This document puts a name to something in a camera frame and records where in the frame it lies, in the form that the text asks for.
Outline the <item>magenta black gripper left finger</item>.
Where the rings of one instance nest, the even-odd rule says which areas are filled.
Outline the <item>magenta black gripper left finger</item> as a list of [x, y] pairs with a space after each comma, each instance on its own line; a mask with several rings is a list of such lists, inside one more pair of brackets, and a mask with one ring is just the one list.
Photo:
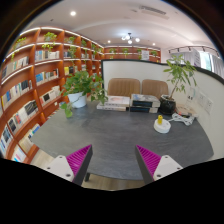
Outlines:
[[45, 170], [80, 186], [87, 173], [92, 155], [92, 145], [87, 145], [68, 156], [57, 156]]

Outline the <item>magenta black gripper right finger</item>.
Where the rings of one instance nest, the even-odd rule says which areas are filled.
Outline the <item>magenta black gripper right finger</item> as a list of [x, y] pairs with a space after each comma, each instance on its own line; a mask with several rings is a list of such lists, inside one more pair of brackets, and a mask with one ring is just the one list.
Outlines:
[[135, 154], [145, 184], [182, 169], [182, 166], [169, 155], [159, 156], [139, 145], [135, 146]]

